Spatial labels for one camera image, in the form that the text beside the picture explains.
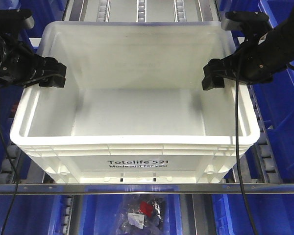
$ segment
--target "blue plastic bin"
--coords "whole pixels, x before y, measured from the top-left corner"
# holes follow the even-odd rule
[[[84,196],[79,223],[79,235],[109,235],[116,220],[123,195]],[[182,235],[179,195],[166,195],[167,207],[163,234]]]
[[[30,9],[33,13],[35,26],[27,30],[30,38],[42,36],[47,24],[62,19],[67,0],[20,0],[21,8]]]
[[[61,235],[65,210],[61,195],[17,196],[5,235]],[[0,233],[11,196],[0,196]]]
[[[253,235],[239,194],[212,195],[218,235]],[[294,195],[249,195],[251,212],[260,235],[294,235]]]
[[[294,0],[259,3],[272,27],[288,17],[293,5]],[[254,89],[264,120],[273,126],[268,135],[281,177],[285,182],[294,182],[294,71],[277,73],[272,83],[254,85]]]
[[[0,0],[0,10],[18,9],[19,7],[19,0]]]
[[[259,0],[218,0],[217,2],[222,19],[229,11],[259,11]]]

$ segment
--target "metal bar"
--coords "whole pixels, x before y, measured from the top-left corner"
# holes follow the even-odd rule
[[[173,0],[173,7],[174,7],[174,21],[178,22],[176,0]]]
[[[66,17],[67,12],[68,12],[68,8],[69,8],[70,1],[71,1],[71,0],[67,0],[67,4],[65,4],[64,12],[63,12],[62,19],[61,19],[62,21],[65,20],[65,17]]]
[[[195,0],[199,21],[213,21],[209,0]]]
[[[107,3],[107,13],[106,13],[105,21],[109,22],[111,0],[107,0],[107,1],[108,3]]]
[[[219,8],[218,8],[217,0],[214,0],[214,5],[215,5],[215,9],[216,9],[216,14],[217,14],[217,17],[218,17],[218,21],[221,21],[221,15],[220,15],[220,11],[219,11]]]
[[[250,171],[249,171],[249,167],[248,167],[248,162],[247,162],[245,154],[240,158],[240,163],[241,163],[243,182],[244,183],[252,183],[251,176],[250,176]],[[240,180],[239,180],[239,174],[238,174],[238,171],[237,171],[237,165],[236,164],[232,167],[232,170],[233,170],[234,182],[238,183]]]
[[[210,9],[211,9],[211,15],[212,15],[212,19],[213,21],[220,21],[219,17],[218,17],[218,7],[216,5],[216,1],[215,0],[209,0],[209,4],[210,4]]]
[[[88,0],[74,0],[69,21],[84,21]]]
[[[197,235],[217,235],[211,195],[192,195]]]
[[[249,194],[294,194],[294,184],[244,184]],[[14,184],[0,185],[0,195],[11,195]],[[56,194],[240,194],[240,185],[232,184],[19,184],[19,195]]]
[[[193,197],[191,194],[180,195],[180,208],[182,220],[182,234],[196,234]]]

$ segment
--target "metal rail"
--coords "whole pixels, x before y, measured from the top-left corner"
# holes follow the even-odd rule
[[[173,0],[175,22],[186,22],[184,0]]]
[[[294,194],[294,184],[244,184],[248,194]],[[14,184],[0,185],[0,195],[11,195]],[[86,194],[240,194],[240,185],[232,184],[19,184],[18,195]]]
[[[88,0],[74,0],[69,21],[84,21]]]
[[[136,22],[143,23],[147,21],[147,1],[137,0]]]
[[[108,22],[110,14],[110,0],[99,0],[97,22]]]
[[[208,0],[196,0],[198,19],[201,21],[213,21],[210,2]]]
[[[248,91],[254,106],[254,111],[258,120],[258,125],[261,133],[259,140],[251,147],[256,166],[261,172],[263,183],[282,183],[283,181],[280,177],[279,170],[275,162],[274,154],[270,141],[268,139],[264,120],[260,113],[260,108],[256,99],[255,91],[252,86],[249,86]]]

